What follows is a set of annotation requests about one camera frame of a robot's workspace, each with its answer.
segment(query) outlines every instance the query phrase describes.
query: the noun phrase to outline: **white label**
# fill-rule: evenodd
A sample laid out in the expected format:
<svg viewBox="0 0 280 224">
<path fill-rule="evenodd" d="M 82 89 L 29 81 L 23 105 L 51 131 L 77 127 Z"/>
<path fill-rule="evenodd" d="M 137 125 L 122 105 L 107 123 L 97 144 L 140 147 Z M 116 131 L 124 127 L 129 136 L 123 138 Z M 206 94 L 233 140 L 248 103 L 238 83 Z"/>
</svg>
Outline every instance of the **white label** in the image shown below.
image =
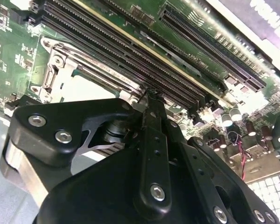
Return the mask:
<svg viewBox="0 0 280 224">
<path fill-rule="evenodd" d="M 264 0 L 251 0 L 251 8 L 274 29 L 280 26 L 280 16 Z"/>
</svg>

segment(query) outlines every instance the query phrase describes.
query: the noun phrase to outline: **screw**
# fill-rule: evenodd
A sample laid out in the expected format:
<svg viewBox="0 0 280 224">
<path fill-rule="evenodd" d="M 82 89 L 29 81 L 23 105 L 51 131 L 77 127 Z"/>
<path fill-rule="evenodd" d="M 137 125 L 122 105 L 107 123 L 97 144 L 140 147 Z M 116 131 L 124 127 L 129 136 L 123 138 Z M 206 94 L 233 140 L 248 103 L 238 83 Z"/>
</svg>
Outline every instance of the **screw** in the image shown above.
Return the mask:
<svg viewBox="0 0 280 224">
<path fill-rule="evenodd" d="M 227 216 L 222 211 L 222 209 L 220 209 L 218 206 L 214 207 L 214 214 L 221 223 L 223 224 L 227 223 Z"/>
<path fill-rule="evenodd" d="M 28 122 L 34 127 L 42 127 L 47 123 L 46 119 L 39 115 L 30 116 L 28 118 Z"/>
<path fill-rule="evenodd" d="M 170 124 L 171 124 L 173 127 L 177 127 L 177 124 L 176 124 L 174 121 L 170 121 Z"/>
<path fill-rule="evenodd" d="M 197 143 L 198 145 L 203 146 L 203 142 L 200 139 L 197 139 Z"/>
<path fill-rule="evenodd" d="M 275 223 L 274 217 L 273 217 L 270 213 L 268 213 L 267 211 L 266 211 L 266 216 L 269 218 L 269 220 L 270 220 L 272 223 Z"/>
<path fill-rule="evenodd" d="M 150 187 L 150 193 L 154 197 L 154 199 L 159 202 L 165 200 L 165 192 L 159 185 L 153 184 Z"/>
<path fill-rule="evenodd" d="M 54 63 L 54 65 L 58 68 L 60 68 L 63 65 L 63 59 L 62 57 L 60 57 L 59 55 L 54 55 L 52 57 L 52 62 Z"/>
<path fill-rule="evenodd" d="M 156 118 L 156 117 L 157 117 L 157 115 L 155 115 L 155 113 L 154 113 L 154 112 L 150 112 L 150 115 L 151 115 L 151 116 L 153 116 L 154 118 Z"/>
<path fill-rule="evenodd" d="M 254 213 L 255 213 L 255 215 L 256 215 L 256 217 L 259 221 L 261 221 L 262 223 L 265 222 L 265 218 L 263 217 L 263 215 L 258 210 L 254 210 Z"/>
<path fill-rule="evenodd" d="M 55 139 L 63 144 L 67 144 L 71 142 L 72 137 L 70 133 L 66 131 L 59 131 L 55 134 Z"/>
<path fill-rule="evenodd" d="M 51 47 L 51 43 L 49 41 L 44 41 L 43 45 L 45 45 L 47 48 Z"/>
</svg>

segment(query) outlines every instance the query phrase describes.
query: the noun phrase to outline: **electrolytic capacitor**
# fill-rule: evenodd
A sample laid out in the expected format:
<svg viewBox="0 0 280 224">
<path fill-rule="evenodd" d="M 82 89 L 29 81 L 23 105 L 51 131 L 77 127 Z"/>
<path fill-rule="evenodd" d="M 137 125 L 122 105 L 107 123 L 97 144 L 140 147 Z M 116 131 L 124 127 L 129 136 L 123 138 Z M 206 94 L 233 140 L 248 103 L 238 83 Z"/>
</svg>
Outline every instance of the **electrolytic capacitor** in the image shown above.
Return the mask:
<svg viewBox="0 0 280 224">
<path fill-rule="evenodd" d="M 219 145 L 220 145 L 220 148 L 226 148 L 227 147 L 225 136 L 222 135 L 222 134 L 219 135 Z"/>
<path fill-rule="evenodd" d="M 232 125 L 232 120 L 229 113 L 223 113 L 221 115 L 221 119 L 224 127 L 229 127 Z"/>
<path fill-rule="evenodd" d="M 230 116 L 233 121 L 240 121 L 242 119 L 241 111 L 237 107 L 233 107 L 230 110 Z"/>
<path fill-rule="evenodd" d="M 261 132 L 265 140 L 271 141 L 273 139 L 271 129 L 268 126 L 262 126 Z"/>
<path fill-rule="evenodd" d="M 245 126 L 246 126 L 246 129 L 247 129 L 247 132 L 248 132 L 248 135 L 249 136 L 254 136 L 256 135 L 256 131 L 255 131 L 255 128 L 254 128 L 254 125 L 253 125 L 253 122 L 252 121 L 247 121 L 245 123 Z"/>
<path fill-rule="evenodd" d="M 215 152 L 220 151 L 220 144 L 218 142 L 216 142 L 215 144 L 213 144 L 213 149 Z"/>
</svg>

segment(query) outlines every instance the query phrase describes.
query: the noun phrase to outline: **ram slot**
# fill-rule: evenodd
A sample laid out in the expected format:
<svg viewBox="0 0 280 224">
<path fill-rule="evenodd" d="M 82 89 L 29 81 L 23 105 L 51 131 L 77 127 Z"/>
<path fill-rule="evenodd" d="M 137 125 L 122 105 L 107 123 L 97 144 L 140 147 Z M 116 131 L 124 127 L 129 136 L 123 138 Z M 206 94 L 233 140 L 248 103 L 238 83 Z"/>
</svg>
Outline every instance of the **ram slot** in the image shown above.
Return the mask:
<svg viewBox="0 0 280 224">
<path fill-rule="evenodd" d="M 185 108 L 190 108 L 193 103 L 205 96 L 205 92 L 199 87 L 194 86 L 189 80 L 177 79 L 177 74 L 172 74 L 171 70 L 152 56 L 145 55 L 139 48 L 127 48 L 128 40 L 118 36 L 108 26 L 102 27 L 103 24 L 99 24 L 99 21 L 95 22 L 102 29 L 93 29 L 92 26 L 85 25 L 86 22 L 81 20 L 81 15 L 73 13 L 70 7 L 61 9 L 60 5 L 55 5 L 53 1 L 47 1 L 45 11 L 47 14 L 42 15 L 44 24 L 68 37 L 101 62 L 107 62 L 129 79 L 137 80 L 137 83 L 145 87 L 161 90 L 166 97 Z"/>
</svg>

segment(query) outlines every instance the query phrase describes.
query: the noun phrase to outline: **screw hole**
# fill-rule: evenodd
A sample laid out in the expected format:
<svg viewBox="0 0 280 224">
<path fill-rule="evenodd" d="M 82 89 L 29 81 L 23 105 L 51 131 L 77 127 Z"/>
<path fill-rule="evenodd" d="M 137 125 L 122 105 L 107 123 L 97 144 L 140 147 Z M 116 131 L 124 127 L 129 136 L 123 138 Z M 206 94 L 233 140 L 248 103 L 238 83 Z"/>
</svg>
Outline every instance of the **screw hole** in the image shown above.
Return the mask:
<svg viewBox="0 0 280 224">
<path fill-rule="evenodd" d="M 204 175 L 204 171 L 202 169 L 198 169 L 198 172 L 200 173 L 200 175 Z"/>
<path fill-rule="evenodd" d="M 154 154 L 155 154 L 156 156 L 161 156 L 161 153 L 160 153 L 158 150 L 155 150 L 155 151 L 154 151 Z"/>
</svg>

